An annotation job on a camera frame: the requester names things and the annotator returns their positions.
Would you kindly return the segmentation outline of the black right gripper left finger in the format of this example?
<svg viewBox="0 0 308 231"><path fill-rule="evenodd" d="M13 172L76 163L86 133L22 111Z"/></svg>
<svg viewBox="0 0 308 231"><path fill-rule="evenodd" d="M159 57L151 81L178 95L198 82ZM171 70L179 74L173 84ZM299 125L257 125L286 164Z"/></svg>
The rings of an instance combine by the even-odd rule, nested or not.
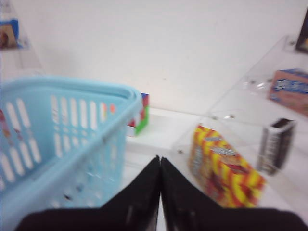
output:
<svg viewBox="0 0 308 231"><path fill-rule="evenodd" d="M48 209L27 215L18 231L155 231L160 198L160 159L102 207Z"/></svg>

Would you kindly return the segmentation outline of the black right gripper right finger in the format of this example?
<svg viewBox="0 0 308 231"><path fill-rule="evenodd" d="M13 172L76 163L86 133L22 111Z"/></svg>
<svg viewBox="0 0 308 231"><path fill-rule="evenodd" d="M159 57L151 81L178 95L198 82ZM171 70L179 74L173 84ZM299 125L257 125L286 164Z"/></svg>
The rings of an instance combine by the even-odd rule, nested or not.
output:
<svg viewBox="0 0 308 231"><path fill-rule="evenodd" d="M306 231L293 212L274 208L222 208L161 159L162 204L169 231Z"/></svg>

